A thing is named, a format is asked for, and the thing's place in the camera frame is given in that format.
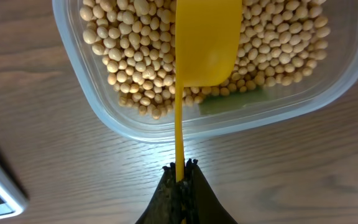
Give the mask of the yellow plastic measuring scoop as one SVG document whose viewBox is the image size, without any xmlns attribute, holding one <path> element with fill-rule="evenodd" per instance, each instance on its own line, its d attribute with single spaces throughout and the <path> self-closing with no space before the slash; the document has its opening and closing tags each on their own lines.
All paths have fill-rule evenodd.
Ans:
<svg viewBox="0 0 358 224">
<path fill-rule="evenodd" d="M 215 86 L 233 69 L 241 0 L 178 0 L 175 21 L 175 178 L 185 176 L 182 96 L 185 87 Z"/>
</svg>

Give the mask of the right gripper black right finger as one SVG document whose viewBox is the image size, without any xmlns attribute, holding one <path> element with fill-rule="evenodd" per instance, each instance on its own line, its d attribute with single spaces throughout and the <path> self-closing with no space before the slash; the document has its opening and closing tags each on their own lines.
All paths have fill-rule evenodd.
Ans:
<svg viewBox="0 0 358 224">
<path fill-rule="evenodd" d="M 219 202 L 197 159 L 188 159 L 185 164 L 181 193 L 186 223 L 237 224 Z"/>
</svg>

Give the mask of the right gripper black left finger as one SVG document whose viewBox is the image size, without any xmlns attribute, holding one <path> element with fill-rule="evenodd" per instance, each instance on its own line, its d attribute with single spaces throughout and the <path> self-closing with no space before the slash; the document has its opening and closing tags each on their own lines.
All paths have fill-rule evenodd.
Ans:
<svg viewBox="0 0 358 224">
<path fill-rule="evenodd" d="M 181 224 L 185 216 L 175 178 L 175 164 L 163 167 L 155 192 L 135 224 Z"/>
</svg>

